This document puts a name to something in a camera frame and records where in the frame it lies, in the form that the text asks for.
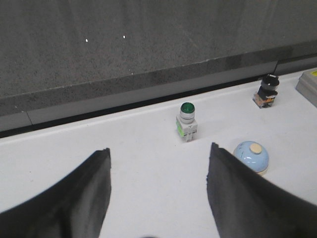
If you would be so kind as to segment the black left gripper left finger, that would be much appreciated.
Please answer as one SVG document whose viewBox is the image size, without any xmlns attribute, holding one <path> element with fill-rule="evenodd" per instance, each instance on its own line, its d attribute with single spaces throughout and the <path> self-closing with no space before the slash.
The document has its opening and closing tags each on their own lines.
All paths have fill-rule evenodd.
<svg viewBox="0 0 317 238">
<path fill-rule="evenodd" d="M 0 214 L 2 238 L 97 238 L 111 195 L 108 148 L 37 196 Z"/>
</svg>

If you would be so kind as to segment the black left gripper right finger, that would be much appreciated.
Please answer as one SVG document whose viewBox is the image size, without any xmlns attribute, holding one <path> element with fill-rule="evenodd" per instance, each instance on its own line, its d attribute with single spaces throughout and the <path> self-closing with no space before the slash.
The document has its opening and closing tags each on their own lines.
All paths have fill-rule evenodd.
<svg viewBox="0 0 317 238">
<path fill-rule="evenodd" d="M 207 195 L 221 238 L 315 238 L 317 207 L 212 143 Z"/>
</svg>

